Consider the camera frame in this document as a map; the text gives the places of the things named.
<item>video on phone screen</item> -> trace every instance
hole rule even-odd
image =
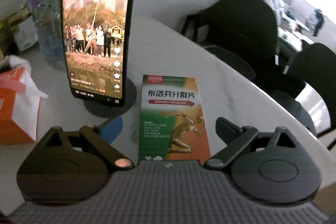
[[[63,0],[63,41],[76,93],[122,98],[126,10],[127,0]]]

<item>person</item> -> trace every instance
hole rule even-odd
[[[191,153],[193,151],[192,147],[185,143],[182,137],[185,132],[194,132],[199,137],[205,131],[205,128],[203,127],[201,132],[199,132],[196,125],[201,125],[204,122],[203,116],[197,116],[194,121],[181,112],[163,113],[163,115],[166,118],[169,116],[177,116],[183,119],[183,121],[172,130],[168,153]]]
[[[123,43],[124,43],[124,37],[125,37],[125,30],[122,30],[122,32],[121,32],[120,44],[123,44]]]
[[[70,51],[73,51],[73,47],[72,47],[72,26],[70,26]]]
[[[82,52],[84,52],[84,35],[83,35],[84,29],[78,24],[77,25],[77,45],[78,49]]]
[[[114,37],[113,45],[115,43],[117,45],[117,47],[119,47],[119,45],[120,45],[120,35],[119,35],[117,30],[114,33],[115,33],[115,37]]]
[[[72,37],[72,45],[77,50],[77,26],[76,25],[72,27],[71,37]]]
[[[109,29],[105,28],[104,30],[104,57],[106,57],[106,50],[109,55],[109,58],[111,57],[111,40],[112,40],[111,28]]]
[[[89,41],[86,45],[84,53],[87,53],[89,48],[92,46],[93,47],[93,54],[97,55],[97,43],[96,43],[97,35],[96,35],[95,30],[93,29],[93,26],[91,27],[90,23],[87,24],[87,30],[90,30],[90,32],[87,33]]]
[[[63,31],[63,38],[66,46],[66,51],[71,50],[71,34],[70,30],[68,29],[68,25],[64,26],[64,31]]]
[[[85,48],[86,48],[86,46],[87,46],[87,44],[89,43],[89,34],[91,33],[91,29],[86,29],[85,30]],[[90,47],[89,49],[88,49],[88,54],[91,54],[91,48],[92,47]]]
[[[317,35],[319,34],[319,31],[322,29],[323,24],[324,24],[324,16],[322,14],[322,11],[320,9],[315,9],[314,12],[316,13],[316,18],[317,18],[317,24],[315,26],[315,30],[314,30],[314,37],[317,37]]]
[[[101,25],[99,25],[97,30],[97,53],[101,57],[104,50],[104,31]]]

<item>round phone stand base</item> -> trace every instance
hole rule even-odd
[[[137,99],[137,88],[131,79],[126,78],[125,87],[125,105],[118,106],[106,106],[99,102],[84,100],[84,106],[91,114],[101,118],[113,118],[118,117],[127,111],[134,105]]]

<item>tissue box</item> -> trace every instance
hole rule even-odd
[[[23,67],[0,74],[0,145],[36,141],[40,97],[25,86],[36,87]]]

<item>chair back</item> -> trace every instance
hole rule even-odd
[[[294,57],[287,74],[307,82],[320,94],[331,127],[336,128],[336,54],[321,43],[308,45]]]
[[[199,13],[214,44],[250,60],[274,63],[278,29],[275,15],[262,0],[220,0]]]

